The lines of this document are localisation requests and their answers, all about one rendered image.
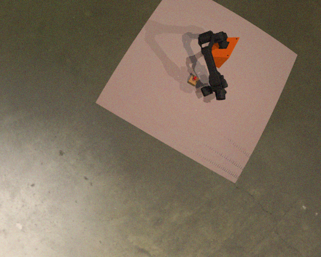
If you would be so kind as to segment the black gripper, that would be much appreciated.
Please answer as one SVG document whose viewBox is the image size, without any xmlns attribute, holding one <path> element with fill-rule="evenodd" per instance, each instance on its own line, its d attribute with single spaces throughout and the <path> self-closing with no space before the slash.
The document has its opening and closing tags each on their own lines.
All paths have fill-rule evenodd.
<svg viewBox="0 0 321 257">
<path fill-rule="evenodd" d="M 224 79 L 224 80 L 225 80 L 225 79 Z M 225 80 L 225 86 L 224 86 L 224 87 L 225 87 L 225 88 L 228 87 L 228 83 L 226 82 L 226 80 Z M 201 88 L 201 92 L 202 92 L 203 96 L 208 96 L 208 95 L 212 94 L 213 91 L 214 91 L 214 90 L 212 90 L 212 88 L 211 88 L 210 86 L 205 86 L 205 87 Z M 215 91 L 214 91 L 214 92 L 215 92 Z"/>
</svg>

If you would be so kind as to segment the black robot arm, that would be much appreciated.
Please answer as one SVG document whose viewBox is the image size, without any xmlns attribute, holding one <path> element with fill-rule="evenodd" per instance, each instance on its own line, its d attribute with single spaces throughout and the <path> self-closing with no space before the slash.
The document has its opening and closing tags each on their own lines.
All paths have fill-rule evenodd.
<svg viewBox="0 0 321 257">
<path fill-rule="evenodd" d="M 227 94 L 225 87 L 224 75 L 221 75 L 215 65 L 215 61 L 212 55 L 212 46 L 214 43 L 219 44 L 219 49 L 227 49 L 229 42 L 227 42 L 228 36 L 226 33 L 219 32 L 214 34 L 213 31 L 208 31 L 198 36 L 198 44 L 201 47 L 201 53 L 203 54 L 208 70 L 209 70 L 209 84 L 212 90 L 215 91 L 216 100 L 225 100 L 225 94 Z M 202 48 L 202 44 L 209 42 L 209 46 Z M 214 87 L 213 87 L 214 86 Z"/>
</svg>

